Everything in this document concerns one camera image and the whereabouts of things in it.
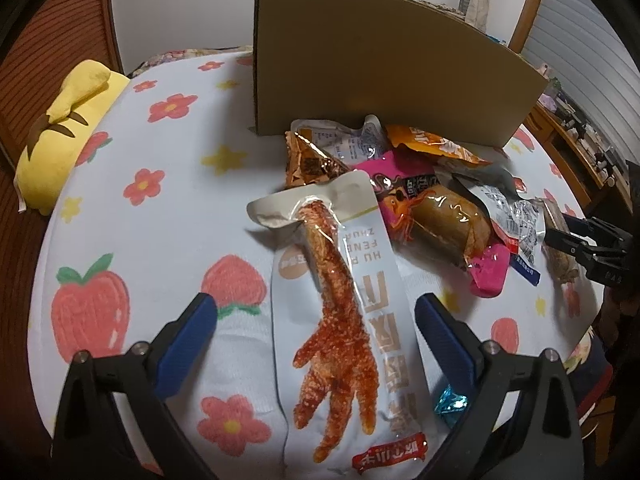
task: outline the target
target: screw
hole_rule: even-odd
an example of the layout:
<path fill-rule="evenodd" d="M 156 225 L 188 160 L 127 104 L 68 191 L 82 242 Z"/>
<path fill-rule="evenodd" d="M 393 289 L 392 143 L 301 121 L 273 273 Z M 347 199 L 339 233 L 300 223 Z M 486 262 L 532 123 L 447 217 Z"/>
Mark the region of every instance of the screw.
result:
<path fill-rule="evenodd" d="M 556 352 L 553 348 L 546 348 L 543 354 L 552 363 L 555 363 L 560 358 L 560 356 L 558 355 L 558 352 Z"/>
<path fill-rule="evenodd" d="M 76 352 L 76 355 L 74 355 L 74 362 L 85 363 L 88 358 L 89 358 L 89 352 L 87 352 L 86 350 L 81 350 L 79 352 Z"/>
<path fill-rule="evenodd" d="M 500 350 L 502 350 L 500 343 L 495 342 L 493 339 L 489 339 L 482 343 L 482 348 L 484 348 L 484 351 L 490 355 L 496 355 L 500 353 Z"/>
<path fill-rule="evenodd" d="M 149 352 L 149 343 L 146 341 L 138 341 L 131 347 L 133 355 L 145 355 L 147 352 Z"/>

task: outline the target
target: yellow plush toy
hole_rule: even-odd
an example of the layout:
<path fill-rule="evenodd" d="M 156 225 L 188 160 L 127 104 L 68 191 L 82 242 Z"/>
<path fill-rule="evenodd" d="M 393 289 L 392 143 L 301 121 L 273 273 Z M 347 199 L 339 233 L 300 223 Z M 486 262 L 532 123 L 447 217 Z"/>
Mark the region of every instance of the yellow plush toy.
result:
<path fill-rule="evenodd" d="M 58 97 L 31 127 L 15 170 L 28 207 L 51 214 L 87 139 L 128 83 L 127 77 L 90 59 L 69 72 Z"/>

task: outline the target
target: tablecloth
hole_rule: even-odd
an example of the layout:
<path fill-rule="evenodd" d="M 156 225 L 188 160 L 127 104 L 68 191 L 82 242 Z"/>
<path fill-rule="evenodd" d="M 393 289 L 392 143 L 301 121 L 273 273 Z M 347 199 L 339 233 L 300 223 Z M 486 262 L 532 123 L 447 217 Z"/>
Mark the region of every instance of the tablecloth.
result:
<path fill-rule="evenodd" d="M 558 168 L 524 127 L 504 150 L 472 149 L 522 179 L 529 196 L 548 196 L 581 216 Z M 281 188 L 285 161 L 281 137 L 254 134 L 251 53 L 180 60 L 131 81 L 78 158 L 38 261 L 28 351 L 49 432 L 76 350 L 113 354 L 151 340 L 204 291 L 224 314 L 168 406 L 221 478 L 253 478 L 257 467 L 264 478 L 283 475 L 287 425 L 276 394 L 269 294 L 274 246 L 245 206 Z M 544 267 L 537 287 L 510 269 L 503 293 L 481 300 L 447 264 L 399 255 L 398 266 L 411 303 L 433 291 L 481 340 L 528 354 L 551 346 L 566 359 L 602 299 L 602 288 L 584 274 L 560 287 Z M 423 349 L 437 395 L 445 381 Z M 116 400 L 141 462 L 153 468 L 126 400 Z M 431 399 L 421 409 L 430 410 Z M 227 412 L 241 418 L 241 431 L 225 433 L 220 413 Z M 446 431 L 443 425 L 430 453 Z"/>

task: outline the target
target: cardboard box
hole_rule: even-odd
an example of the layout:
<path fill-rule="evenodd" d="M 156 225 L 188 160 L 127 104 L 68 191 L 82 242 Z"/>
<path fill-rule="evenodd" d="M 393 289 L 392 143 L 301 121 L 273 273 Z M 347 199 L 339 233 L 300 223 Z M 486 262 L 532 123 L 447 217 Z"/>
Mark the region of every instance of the cardboard box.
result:
<path fill-rule="evenodd" d="M 501 147 L 547 81 L 470 25 L 413 0 L 255 0 L 259 135 L 366 114 Z"/>

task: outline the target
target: blue foil wrapper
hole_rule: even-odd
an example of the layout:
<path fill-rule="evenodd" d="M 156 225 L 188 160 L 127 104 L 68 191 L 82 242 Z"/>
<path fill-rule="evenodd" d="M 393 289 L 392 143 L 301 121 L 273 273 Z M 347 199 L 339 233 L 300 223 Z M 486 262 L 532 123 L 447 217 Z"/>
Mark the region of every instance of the blue foil wrapper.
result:
<path fill-rule="evenodd" d="M 433 412 L 440 416 L 449 428 L 453 428 L 462 413 L 466 410 L 466 405 L 466 397 L 457 394 L 451 389 L 451 385 L 448 385 L 438 399 Z"/>

